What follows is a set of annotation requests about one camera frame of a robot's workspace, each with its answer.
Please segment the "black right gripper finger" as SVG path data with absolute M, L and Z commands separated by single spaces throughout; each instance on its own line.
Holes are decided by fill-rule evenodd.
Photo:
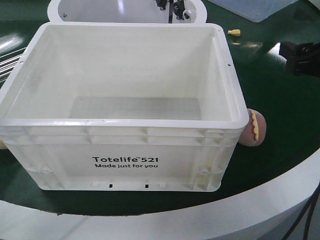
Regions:
M 285 41 L 280 43 L 279 54 L 285 59 L 311 59 L 320 55 L 320 44 L 307 42 L 296 44 Z
M 289 59 L 286 62 L 286 70 L 294 76 L 309 75 L 320 76 L 320 63 L 316 60 Z

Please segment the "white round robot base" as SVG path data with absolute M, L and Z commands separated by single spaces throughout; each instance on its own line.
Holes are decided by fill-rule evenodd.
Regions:
M 184 0 L 190 19 L 176 20 L 173 24 L 205 23 L 207 9 L 200 0 Z M 155 0 L 52 0 L 47 8 L 53 23 L 168 23 L 169 4 L 160 11 Z

